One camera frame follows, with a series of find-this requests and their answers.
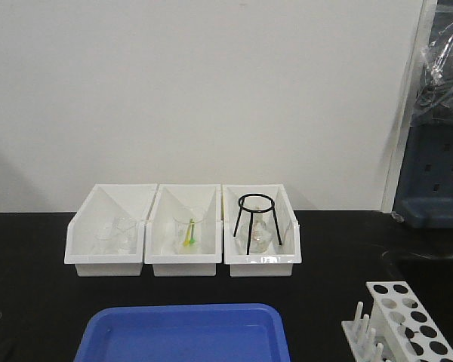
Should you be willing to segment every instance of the glass beaker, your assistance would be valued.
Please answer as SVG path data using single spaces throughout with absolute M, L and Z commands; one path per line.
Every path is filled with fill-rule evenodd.
M 92 253 L 102 255 L 133 253 L 137 237 L 136 225 L 136 220 L 132 218 L 114 218 L 96 234 L 96 244 L 93 246 Z
M 200 254 L 205 210 L 201 207 L 180 207 L 174 213 L 175 250 L 178 254 Z

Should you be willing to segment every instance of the clear plastic wrap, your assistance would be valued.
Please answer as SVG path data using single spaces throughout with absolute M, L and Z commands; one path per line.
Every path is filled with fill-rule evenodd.
M 412 125 L 453 124 L 453 6 L 436 9 Z

